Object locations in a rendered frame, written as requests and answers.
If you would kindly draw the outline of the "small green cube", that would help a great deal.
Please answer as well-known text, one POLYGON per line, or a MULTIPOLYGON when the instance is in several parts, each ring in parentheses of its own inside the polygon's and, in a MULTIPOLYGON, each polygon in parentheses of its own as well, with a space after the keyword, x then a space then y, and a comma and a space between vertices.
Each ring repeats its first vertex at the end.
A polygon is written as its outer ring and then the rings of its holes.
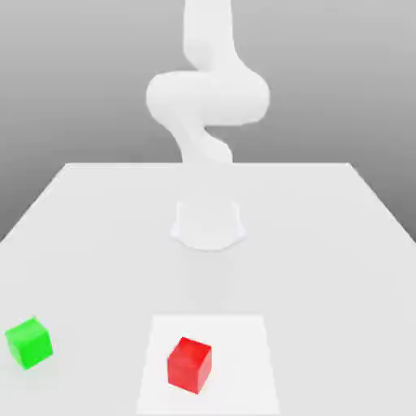
POLYGON ((8 329, 4 333, 11 356, 28 370, 54 353, 50 334, 35 317, 8 329))

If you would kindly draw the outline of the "small red cube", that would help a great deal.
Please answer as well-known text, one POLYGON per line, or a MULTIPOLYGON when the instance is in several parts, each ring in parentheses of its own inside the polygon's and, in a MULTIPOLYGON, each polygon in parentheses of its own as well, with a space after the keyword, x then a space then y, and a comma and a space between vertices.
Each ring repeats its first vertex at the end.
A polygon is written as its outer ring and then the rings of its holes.
POLYGON ((181 337, 167 358, 167 381, 188 392, 198 394, 212 369, 212 347, 181 337))

